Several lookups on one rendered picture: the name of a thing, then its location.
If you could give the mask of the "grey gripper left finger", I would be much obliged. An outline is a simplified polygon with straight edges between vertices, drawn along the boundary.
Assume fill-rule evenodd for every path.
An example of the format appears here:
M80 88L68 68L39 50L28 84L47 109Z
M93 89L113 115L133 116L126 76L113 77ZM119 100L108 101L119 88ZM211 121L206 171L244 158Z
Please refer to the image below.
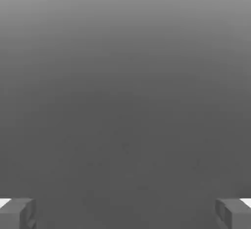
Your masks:
M37 229L36 200L0 198L0 229Z

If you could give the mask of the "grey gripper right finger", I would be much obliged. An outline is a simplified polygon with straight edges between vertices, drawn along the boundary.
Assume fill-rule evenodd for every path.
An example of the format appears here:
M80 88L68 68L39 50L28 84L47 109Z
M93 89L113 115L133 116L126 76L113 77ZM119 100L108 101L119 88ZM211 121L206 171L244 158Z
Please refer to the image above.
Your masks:
M251 229L251 198L216 199L219 229Z

